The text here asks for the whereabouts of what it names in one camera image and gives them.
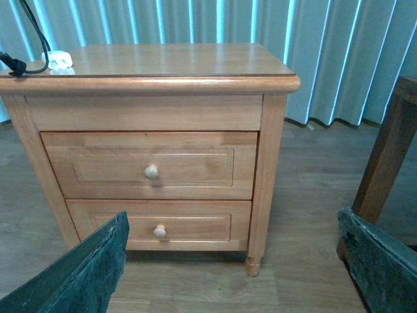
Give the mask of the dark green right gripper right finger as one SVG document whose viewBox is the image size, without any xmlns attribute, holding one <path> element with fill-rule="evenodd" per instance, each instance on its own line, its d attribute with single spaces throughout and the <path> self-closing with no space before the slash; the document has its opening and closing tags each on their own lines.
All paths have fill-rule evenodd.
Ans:
<svg viewBox="0 0 417 313">
<path fill-rule="evenodd" d="M 416 251 L 343 208 L 350 272 L 372 312 L 416 312 Z"/>
</svg>

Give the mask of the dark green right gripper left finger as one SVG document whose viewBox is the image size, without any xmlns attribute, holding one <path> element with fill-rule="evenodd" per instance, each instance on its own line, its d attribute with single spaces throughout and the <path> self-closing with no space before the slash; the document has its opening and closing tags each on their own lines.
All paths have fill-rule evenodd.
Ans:
<svg viewBox="0 0 417 313">
<path fill-rule="evenodd" d="M 126 263 L 122 211 L 1 300 L 2 312 L 106 312 Z"/>
</svg>

